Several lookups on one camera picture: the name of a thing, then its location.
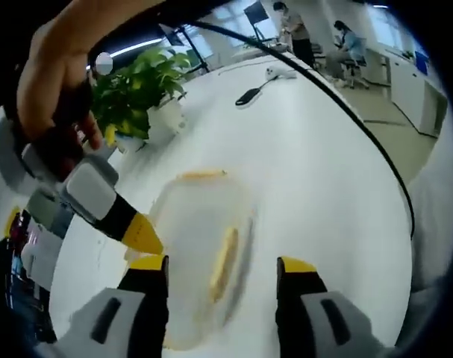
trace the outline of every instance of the plastic container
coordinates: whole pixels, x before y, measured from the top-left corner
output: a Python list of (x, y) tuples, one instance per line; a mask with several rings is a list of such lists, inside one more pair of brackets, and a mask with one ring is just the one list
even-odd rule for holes
[[(188, 173), (163, 188), (149, 218), (169, 255), (164, 344), (188, 350), (230, 318), (251, 239), (252, 205), (245, 188), (225, 172)], [(214, 283), (221, 259), (231, 260), (231, 270)]]

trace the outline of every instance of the white cabinet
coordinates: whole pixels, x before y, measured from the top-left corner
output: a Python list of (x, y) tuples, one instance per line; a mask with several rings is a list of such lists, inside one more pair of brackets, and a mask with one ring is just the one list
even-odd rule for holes
[(447, 100), (411, 63), (390, 60), (392, 102), (408, 117), (418, 132), (437, 136)]

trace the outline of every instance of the green leaves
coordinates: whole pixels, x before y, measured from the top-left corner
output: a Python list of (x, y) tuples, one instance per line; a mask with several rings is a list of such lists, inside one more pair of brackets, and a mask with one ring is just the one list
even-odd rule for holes
[(178, 83), (191, 67), (186, 54), (172, 48), (149, 48), (130, 65), (101, 76), (93, 88), (92, 110), (104, 132), (112, 124), (119, 133), (147, 139), (148, 109), (165, 95), (184, 94)]

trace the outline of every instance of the round table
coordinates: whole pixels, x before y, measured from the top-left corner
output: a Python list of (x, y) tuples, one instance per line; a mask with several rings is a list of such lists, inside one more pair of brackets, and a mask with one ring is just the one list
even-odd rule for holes
[[(126, 154), (117, 185), (148, 213), (163, 186), (192, 170), (224, 169), (251, 191), (257, 208), (246, 287), (234, 317), (204, 344), (166, 357), (277, 357), (276, 258), (313, 263), (329, 291), (366, 313), (374, 335), (395, 344), (410, 292), (408, 208), (378, 149), (308, 79), (278, 79), (252, 106), (234, 102), (264, 82), (271, 57), (249, 60), (185, 85), (188, 126), (165, 148)], [(94, 294), (116, 287), (125, 246), (75, 217), (51, 289), (57, 336)]]

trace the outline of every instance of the chair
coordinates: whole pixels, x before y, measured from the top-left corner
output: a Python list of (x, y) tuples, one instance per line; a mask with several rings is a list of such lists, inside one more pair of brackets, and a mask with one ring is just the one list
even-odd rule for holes
[(361, 67), (367, 66), (366, 60), (364, 58), (359, 61), (356, 60), (346, 60), (343, 62), (346, 66), (349, 75), (347, 76), (347, 85), (351, 88), (354, 88), (355, 83), (362, 84), (367, 90), (369, 89), (369, 84), (366, 79), (362, 77)]

